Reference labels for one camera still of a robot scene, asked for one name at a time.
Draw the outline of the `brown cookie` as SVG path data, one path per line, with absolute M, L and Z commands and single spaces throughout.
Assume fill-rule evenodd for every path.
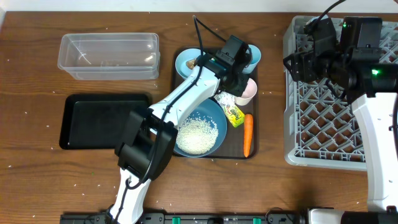
M 189 68 L 190 70 L 193 70 L 194 67 L 196 66 L 196 59 L 191 59 L 186 61 L 185 65 L 187 66 L 187 68 Z

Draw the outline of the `yellow foil snack wrapper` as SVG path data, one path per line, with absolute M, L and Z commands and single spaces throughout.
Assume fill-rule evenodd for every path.
M 234 96 L 222 91 L 214 96 L 217 103 L 221 106 L 228 121 L 237 128 L 244 123 L 244 113 L 236 106 Z

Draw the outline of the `light blue small bowl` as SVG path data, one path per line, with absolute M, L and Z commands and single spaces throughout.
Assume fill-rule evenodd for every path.
M 177 73 L 183 78 L 186 79 L 192 72 L 187 66 L 185 65 L 186 61 L 191 59 L 196 59 L 200 56 L 200 49 L 185 49 L 177 55 L 175 60 L 175 69 Z

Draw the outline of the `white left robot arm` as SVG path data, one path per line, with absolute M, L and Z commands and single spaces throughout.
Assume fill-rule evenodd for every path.
M 140 219 L 150 183 L 171 160 L 179 126 L 217 91 L 241 96 L 248 82 L 243 70 L 251 60 L 248 44 L 234 35 L 214 54 L 201 48 L 183 83 L 158 103 L 129 113 L 114 150 L 121 182 L 116 202 L 106 214 L 107 223 L 136 223 Z

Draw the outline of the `light blue cup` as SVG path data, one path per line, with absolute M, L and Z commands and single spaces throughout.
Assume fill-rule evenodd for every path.
M 256 68 L 261 59 L 261 51 L 255 45 L 249 44 L 248 52 L 251 53 L 252 59 L 250 64 L 243 69 L 244 74 L 250 74 Z

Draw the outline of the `pink cup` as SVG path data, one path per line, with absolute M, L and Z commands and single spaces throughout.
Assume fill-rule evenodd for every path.
M 252 100 L 252 98 L 256 95 L 256 93 L 257 93 L 257 84 L 252 78 L 250 78 L 248 80 L 246 89 L 244 90 L 242 96 L 234 97 L 235 104 L 238 106 L 247 105 Z

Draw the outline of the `orange carrot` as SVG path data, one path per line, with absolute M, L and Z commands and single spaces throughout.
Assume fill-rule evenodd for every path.
M 254 118 L 251 114 L 246 114 L 244 117 L 244 141 L 243 141 L 243 153 L 245 157 L 248 157 L 251 152 L 253 129 L 254 129 Z

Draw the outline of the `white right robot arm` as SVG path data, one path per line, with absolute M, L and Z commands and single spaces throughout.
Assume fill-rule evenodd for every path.
M 321 78 L 344 89 L 361 132 L 368 172 L 368 211 L 309 208 L 299 223 L 397 223 L 397 65 L 380 63 L 380 17 L 345 17 L 341 39 L 327 14 L 303 30 L 313 48 L 283 59 L 293 81 Z

